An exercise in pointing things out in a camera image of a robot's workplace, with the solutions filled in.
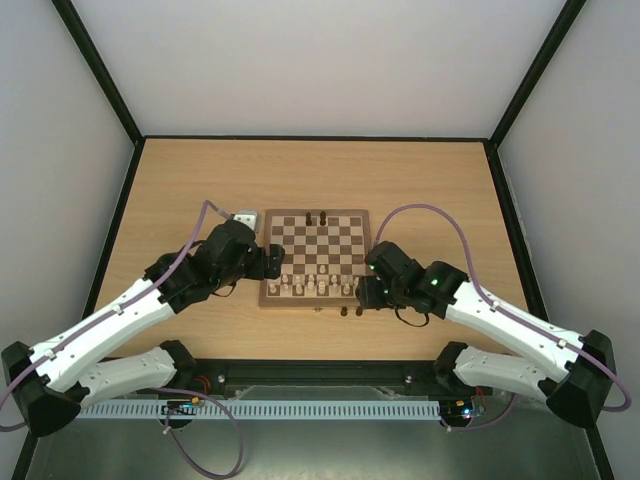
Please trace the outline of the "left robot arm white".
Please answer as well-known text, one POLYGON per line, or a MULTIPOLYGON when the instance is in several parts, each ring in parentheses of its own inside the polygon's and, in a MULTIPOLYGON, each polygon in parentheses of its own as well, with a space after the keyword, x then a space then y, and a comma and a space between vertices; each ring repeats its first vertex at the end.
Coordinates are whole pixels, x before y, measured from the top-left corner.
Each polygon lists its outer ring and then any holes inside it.
POLYGON ((178 341, 136 357, 107 355, 147 328, 242 279, 276 279, 285 250, 260 247, 251 227, 227 220, 203 241, 164 254, 119 297, 67 331, 36 345, 16 341, 1 353, 8 397, 22 425, 44 437, 94 403, 136 390, 187 384, 195 361, 178 341))

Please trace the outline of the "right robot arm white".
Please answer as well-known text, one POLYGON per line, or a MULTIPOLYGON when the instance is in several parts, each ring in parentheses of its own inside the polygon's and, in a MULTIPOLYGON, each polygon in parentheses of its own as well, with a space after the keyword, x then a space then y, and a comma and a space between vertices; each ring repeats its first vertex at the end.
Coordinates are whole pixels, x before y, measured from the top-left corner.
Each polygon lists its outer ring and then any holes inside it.
POLYGON ((392 242, 376 245, 365 262, 372 273, 355 290, 363 309, 413 309, 474 329, 508 348, 496 354, 449 342, 433 364, 443 389, 503 390, 544 403, 576 427, 596 425, 615 371, 606 335, 597 330, 582 335, 550 324, 476 286, 445 262, 421 266, 392 242))

